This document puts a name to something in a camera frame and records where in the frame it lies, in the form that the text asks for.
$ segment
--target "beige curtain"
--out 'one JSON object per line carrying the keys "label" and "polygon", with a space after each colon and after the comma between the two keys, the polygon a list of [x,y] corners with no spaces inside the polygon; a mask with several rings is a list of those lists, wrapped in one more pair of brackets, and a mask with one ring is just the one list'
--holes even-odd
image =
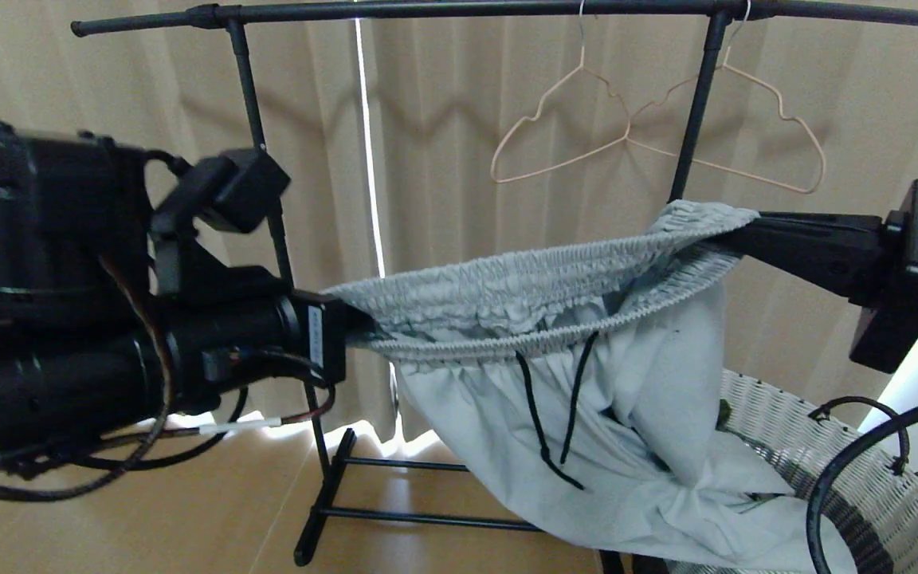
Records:
{"label": "beige curtain", "polygon": [[[0,117],[40,130],[91,128],[188,159],[249,145],[225,33],[69,33],[70,19],[195,3],[0,1]],[[918,7],[911,0],[874,3]],[[696,72],[706,23],[695,16],[587,16],[587,63],[635,108]],[[376,189],[389,273],[635,234],[666,200],[674,160],[640,149],[612,149],[516,184],[496,186],[488,177],[500,136],[575,66],[577,18],[362,23],[372,182],[353,22],[247,30],[270,150],[294,178],[284,209],[299,287],[376,275],[368,184]],[[779,86],[788,112],[809,121],[826,146],[827,179],[817,194],[801,197],[693,167],[687,199],[756,210],[886,214],[897,207],[918,178],[918,29],[749,22],[732,61]],[[684,88],[641,116],[634,135],[677,149],[691,95],[692,87]],[[793,124],[775,119],[773,104],[765,92],[719,73],[698,157],[806,185],[815,155]],[[539,123],[513,138],[500,175],[568,159],[624,128],[618,108],[586,77],[545,109]],[[151,175],[157,199],[171,180]],[[248,237],[202,231],[209,250],[230,264],[274,269],[266,229]],[[813,401],[878,395],[886,375],[846,359],[857,315],[851,305],[757,261],[744,261],[728,288],[730,368]],[[367,419],[390,437],[396,411],[386,364],[354,353],[350,370],[329,425]],[[295,382],[252,389],[254,406],[271,415],[303,407]],[[402,413],[408,437],[426,429],[405,403]]]}
{"label": "beige curtain", "polygon": [[[918,2],[874,2],[918,7]],[[707,18],[583,19],[587,65],[630,108],[696,72]],[[577,18],[364,22],[379,204],[389,273],[641,232],[663,206],[674,159],[638,148],[497,186],[492,153],[515,120],[579,60]],[[828,154],[819,192],[800,196],[693,166],[685,197],[756,210],[886,214],[918,178],[918,29],[775,18],[748,22],[733,65],[779,86]],[[638,117],[634,135],[677,150],[692,86]],[[597,81],[580,76],[513,138],[499,175],[570,159],[624,130]],[[805,186],[816,155],[772,95],[718,73],[696,156]],[[728,279],[726,364],[805,399],[878,396],[888,377],[848,361],[857,309],[744,261]],[[423,421],[402,404],[404,430]],[[839,411],[859,420],[857,411]]]}
{"label": "beige curtain", "polygon": [[[250,146],[226,33],[165,29],[79,39],[69,32],[73,19],[194,4],[0,1],[0,119],[69,134],[90,128],[189,160]],[[247,33],[269,151],[292,176],[283,207],[296,286],[320,290],[376,275],[353,22],[255,25]],[[150,176],[160,199],[172,179],[164,170]],[[223,261],[276,271],[265,226],[249,236],[199,228]],[[370,353],[350,359],[350,379],[339,386],[327,428],[367,419],[380,436],[392,436],[386,363]],[[306,411],[301,386],[291,380],[251,386],[251,401],[267,415]]]}

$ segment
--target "drawstring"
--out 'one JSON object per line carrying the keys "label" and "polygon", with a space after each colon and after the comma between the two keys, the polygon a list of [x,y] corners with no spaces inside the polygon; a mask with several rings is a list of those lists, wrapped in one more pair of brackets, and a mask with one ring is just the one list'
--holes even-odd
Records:
{"label": "drawstring", "polygon": [[569,424],[565,428],[565,443],[562,443],[562,457],[560,464],[565,464],[565,457],[569,455],[569,446],[572,444],[572,429],[576,425],[576,401],[579,401],[579,388],[583,385],[583,371],[587,369],[587,357],[590,356],[590,350],[594,348],[594,342],[597,341],[600,331],[594,331],[593,335],[587,337],[586,344],[583,345],[583,354],[579,356],[579,364],[576,366],[576,378],[572,381],[572,404],[569,407]]}
{"label": "drawstring", "polygon": [[[600,335],[600,333],[594,332],[593,335],[590,335],[590,337],[586,339],[586,345],[583,346],[583,354],[579,357],[579,365],[576,367],[576,377],[575,381],[572,383],[572,404],[571,408],[569,408],[569,424],[565,431],[564,443],[562,443],[562,464],[565,464],[565,457],[568,456],[569,446],[572,443],[572,429],[575,427],[576,418],[576,401],[579,400],[579,388],[583,385],[583,371],[587,368],[587,357],[590,355],[590,350],[594,347],[594,342],[597,341],[598,335]],[[540,415],[538,411],[536,411],[536,401],[533,399],[533,384],[531,373],[529,373],[529,364],[526,363],[526,357],[522,356],[521,352],[516,352],[516,359],[520,361],[520,368],[522,374],[524,374],[526,404],[529,407],[529,415],[533,420],[533,430],[536,431],[536,440],[540,443],[540,460],[543,461],[543,464],[547,465],[547,468],[551,469],[551,472],[554,472],[565,482],[579,488],[579,490],[586,490],[583,484],[580,484],[579,481],[572,478],[572,476],[562,472],[562,470],[555,465],[555,462],[551,460],[551,450],[547,448],[547,437],[543,435],[543,425],[540,424]]]}

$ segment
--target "hanger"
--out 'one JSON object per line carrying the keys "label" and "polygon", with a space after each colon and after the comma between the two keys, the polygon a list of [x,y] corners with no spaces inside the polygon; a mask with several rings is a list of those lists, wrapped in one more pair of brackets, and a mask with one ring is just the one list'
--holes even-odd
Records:
{"label": "hanger", "polygon": [[[495,155],[494,157],[492,157],[492,160],[491,160],[491,178],[494,179],[495,183],[505,184],[505,183],[515,182],[515,181],[520,181],[520,179],[528,179],[528,178],[536,177],[537,175],[547,174],[548,171],[558,170],[558,168],[569,166],[569,164],[576,163],[576,161],[579,161],[581,159],[587,159],[587,157],[600,153],[615,145],[619,145],[619,143],[621,142],[627,142],[627,143],[633,144],[635,146],[639,146],[641,148],[647,149],[652,152],[660,153],[662,155],[667,155],[668,157],[678,157],[677,153],[667,151],[664,149],[660,149],[658,147],[654,147],[647,143],[630,138],[630,132],[631,130],[633,130],[633,120],[635,119],[635,117],[638,116],[638,114],[644,112],[644,110],[648,108],[660,108],[660,106],[664,105],[668,101],[668,99],[671,97],[671,94],[673,94],[675,90],[677,90],[678,88],[682,86],[685,86],[686,84],[692,83],[692,81],[695,81],[699,75],[689,77],[688,79],[683,80],[683,81],[679,81],[679,83],[675,84],[673,87],[668,88],[668,91],[665,92],[664,96],[660,98],[659,100],[651,100],[645,103],[644,105],[642,105],[641,108],[635,110],[635,112],[629,113],[626,107],[626,101],[624,100],[624,98],[622,98],[622,95],[612,90],[611,83],[605,77],[598,75],[598,73],[591,72],[591,70],[587,69],[586,66],[584,65],[584,54],[586,54],[586,33],[584,33],[584,30],[583,30],[583,5],[584,4],[586,4],[586,0],[582,0],[582,2],[580,2],[579,4],[579,17],[580,17],[579,65],[577,65],[575,69],[572,69],[572,72],[568,73],[565,77],[562,77],[561,80],[558,80],[558,83],[548,88],[547,91],[542,96],[540,96],[540,101],[538,102],[538,108],[536,108],[536,113],[533,114],[533,116],[521,117],[521,119],[516,121],[516,124],[514,124],[514,126],[510,128],[509,132],[505,134],[505,137],[502,138],[502,141],[500,141],[500,143],[498,144],[498,148],[495,149]],[[746,25],[746,22],[749,22],[750,10],[752,7],[753,7],[753,2],[751,2],[751,0],[747,0],[746,14],[743,16],[743,21],[739,24],[739,26],[736,27],[735,30],[733,30],[732,35],[728,38],[728,43],[726,43],[725,49],[724,49],[724,59],[722,59],[720,65],[717,66],[717,69],[726,69],[730,73],[734,73],[736,76],[742,77],[744,80],[751,81],[757,86],[760,86],[761,88],[765,88],[765,90],[775,95],[775,99],[777,100],[777,114],[779,114],[779,119],[782,121],[793,121],[793,123],[800,124],[800,126],[802,127],[802,130],[806,133],[806,137],[810,139],[810,142],[813,144],[813,147],[816,149],[816,152],[820,160],[819,161],[820,166],[819,166],[819,171],[817,173],[817,177],[816,179],[814,179],[813,185],[809,186],[808,188],[801,188],[801,187],[787,184],[784,182],[779,182],[777,181],[777,179],[765,178],[762,175],[751,174],[749,173],[749,171],[736,170],[736,168],[734,167],[721,166],[721,164],[711,163],[711,161],[706,161],[703,159],[694,159],[693,162],[698,163],[701,166],[713,167],[715,168],[715,170],[725,171],[725,173],[728,173],[728,174],[742,175],[742,177],[744,178],[754,179],[755,181],[773,185],[773,186],[776,186],[782,189],[786,189],[788,191],[793,191],[795,193],[801,193],[801,194],[813,193],[820,186],[821,182],[823,182],[824,175],[826,174],[826,171],[827,171],[826,153],[824,153],[823,146],[820,145],[820,141],[817,140],[816,135],[813,134],[813,130],[811,130],[809,124],[807,124],[806,121],[802,119],[802,117],[786,116],[786,114],[784,114],[784,95],[781,94],[781,91],[778,88],[768,84],[767,81],[763,81],[759,79],[758,77],[751,75],[750,73],[743,72],[742,69],[738,69],[735,66],[730,65],[728,63],[728,58],[730,55],[732,55],[732,43],[735,42],[736,36],[739,35],[739,30],[742,29],[744,25]],[[543,109],[543,103],[545,103],[547,98],[551,94],[553,94],[554,91],[558,90],[558,88],[560,88],[563,84],[565,84],[565,81],[568,81],[569,79],[571,79],[571,77],[575,76],[576,73],[579,73],[579,72],[586,72],[586,73],[589,73],[593,77],[597,77],[597,79],[602,81],[602,83],[604,83],[605,86],[607,87],[608,97],[617,98],[619,103],[622,105],[623,112],[626,112],[626,116],[627,116],[626,117],[626,131],[622,134],[622,137],[619,137],[615,141],[608,142],[602,145],[601,147],[590,150],[589,152],[584,153],[583,155],[573,157],[573,159],[568,159],[568,160],[562,161],[562,163],[557,163],[555,164],[555,166],[545,167],[543,168],[543,170],[532,171],[532,173],[528,173],[528,174],[514,175],[514,177],[511,177],[511,178],[499,178],[498,175],[496,175],[496,164],[498,163],[498,156],[500,155],[502,150],[505,148],[505,144],[508,142],[508,140],[512,137],[512,135],[516,131],[518,131],[518,128],[520,128],[522,124],[525,124],[528,121],[531,121],[532,123],[532,121],[539,120],[540,113],[542,112],[542,109]]]}

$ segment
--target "clothes hanger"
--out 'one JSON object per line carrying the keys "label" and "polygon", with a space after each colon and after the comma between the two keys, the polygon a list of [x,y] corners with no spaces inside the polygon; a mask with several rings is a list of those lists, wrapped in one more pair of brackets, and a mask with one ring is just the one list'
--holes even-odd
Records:
{"label": "clothes hanger", "polygon": [[[689,77],[686,80],[679,81],[679,83],[675,84],[673,87],[668,88],[668,91],[665,92],[664,96],[661,99],[652,100],[650,102],[647,102],[645,103],[645,105],[642,105],[641,108],[635,110],[635,112],[629,113],[627,110],[626,101],[624,100],[624,98],[622,98],[622,95],[612,90],[611,83],[605,77],[598,75],[598,73],[594,73],[593,70],[587,69],[586,66],[584,65],[584,55],[586,55],[586,33],[584,33],[584,30],[583,30],[583,5],[584,4],[586,4],[586,0],[582,0],[582,2],[580,2],[579,4],[579,18],[580,18],[580,22],[579,22],[579,32],[580,32],[579,65],[577,65],[575,69],[572,69],[572,72],[568,73],[565,77],[562,77],[561,80],[558,80],[557,83],[554,84],[554,86],[551,86],[550,88],[548,88],[547,91],[542,96],[540,96],[540,101],[538,102],[538,108],[536,108],[536,113],[533,114],[533,116],[520,117],[520,120],[516,121],[514,126],[510,128],[509,132],[505,134],[505,137],[502,138],[502,141],[500,141],[500,143],[498,144],[498,148],[495,149],[495,155],[494,157],[492,157],[492,160],[491,160],[491,178],[494,179],[495,183],[505,184],[505,183],[515,182],[515,181],[520,181],[520,179],[528,179],[528,178],[536,177],[537,175],[547,174],[548,171],[554,171],[554,170],[558,170],[558,168],[561,168],[561,167],[570,166],[571,164],[576,163],[576,161],[587,159],[587,157],[600,153],[615,145],[619,145],[619,143],[621,142],[627,142],[635,146],[639,146],[641,148],[648,149],[649,151],[652,151],[652,152],[660,153],[662,155],[667,155],[669,157],[678,157],[677,153],[667,151],[664,149],[660,149],[658,147],[655,147],[647,143],[630,138],[630,132],[631,130],[633,130],[633,120],[635,119],[635,117],[638,116],[638,114],[644,112],[644,110],[648,108],[660,108],[660,106],[664,105],[668,101],[668,99],[671,97],[671,94],[673,94],[675,90],[677,90],[678,88],[682,86],[685,86],[686,84],[692,83],[692,81],[696,80],[697,76]],[[726,46],[724,49],[724,59],[722,59],[717,69],[726,69],[730,73],[734,73],[736,76],[742,77],[744,80],[751,81],[757,86],[760,86],[761,88],[765,88],[765,90],[775,95],[775,98],[777,99],[777,104],[779,105],[777,106],[777,113],[779,114],[779,119],[782,121],[794,121],[794,123],[800,124],[800,126],[802,127],[802,130],[806,132],[806,137],[810,139],[810,142],[813,144],[813,147],[816,149],[816,152],[819,155],[819,159],[820,159],[820,168],[817,174],[817,178],[813,182],[812,186],[809,186],[808,188],[801,188],[801,187],[787,184],[784,182],[776,181],[776,179],[765,178],[762,175],[751,174],[749,173],[749,171],[736,170],[736,168],[734,167],[721,166],[721,164],[711,163],[711,161],[706,161],[703,159],[694,159],[693,162],[698,163],[701,166],[713,167],[715,168],[715,170],[725,171],[725,173],[728,173],[728,174],[742,175],[742,177],[744,178],[754,179],[755,181],[777,186],[779,188],[786,189],[788,191],[793,191],[795,193],[801,193],[801,194],[813,193],[820,186],[820,182],[823,181],[824,175],[826,174],[827,156],[826,156],[826,153],[824,153],[823,146],[820,145],[820,142],[817,140],[816,135],[813,134],[813,131],[809,127],[809,124],[807,124],[805,120],[801,119],[801,117],[786,116],[786,114],[784,114],[784,97],[778,88],[768,84],[767,81],[760,80],[758,77],[752,76],[750,75],[750,73],[743,72],[742,69],[735,68],[735,66],[732,66],[728,63],[728,56],[732,54],[732,42],[735,42],[736,36],[739,35],[739,30],[743,28],[744,23],[749,21],[750,10],[752,7],[753,7],[753,2],[751,2],[751,0],[747,0],[746,14],[743,16],[743,21],[739,24],[739,26],[736,27],[735,30],[733,30],[732,35],[728,38],[728,43],[726,43]],[[500,153],[502,152],[502,150],[505,148],[505,145],[507,144],[509,139],[512,137],[512,135],[515,134],[516,131],[518,131],[518,128],[520,128],[522,124],[525,124],[528,121],[531,121],[532,123],[532,121],[539,120],[540,113],[542,113],[542,110],[543,110],[543,103],[547,101],[547,98],[551,94],[553,94],[554,91],[557,91],[558,88],[560,88],[563,84],[565,84],[565,81],[568,81],[573,76],[575,76],[576,73],[579,73],[579,72],[586,72],[586,73],[589,73],[593,77],[597,77],[598,80],[602,81],[602,83],[605,84],[607,91],[608,91],[608,97],[617,98],[619,103],[622,105],[623,112],[626,112],[626,116],[627,116],[626,117],[626,131],[622,134],[622,137],[619,137],[616,140],[608,142],[602,145],[601,147],[590,150],[589,152],[584,153],[583,155],[573,157],[573,159],[568,159],[568,160],[562,161],[562,163],[557,163],[555,164],[555,166],[545,167],[543,168],[543,170],[531,171],[531,173],[528,173],[528,174],[514,175],[511,178],[499,178],[498,175],[496,174],[496,165],[498,164],[498,157]]]}

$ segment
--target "white label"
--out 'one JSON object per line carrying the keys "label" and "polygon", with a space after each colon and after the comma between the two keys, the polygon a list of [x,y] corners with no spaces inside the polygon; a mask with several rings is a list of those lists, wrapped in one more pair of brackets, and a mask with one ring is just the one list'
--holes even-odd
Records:
{"label": "white label", "polygon": [[310,324],[310,360],[324,367],[324,311],[321,308],[307,308],[307,323]]}

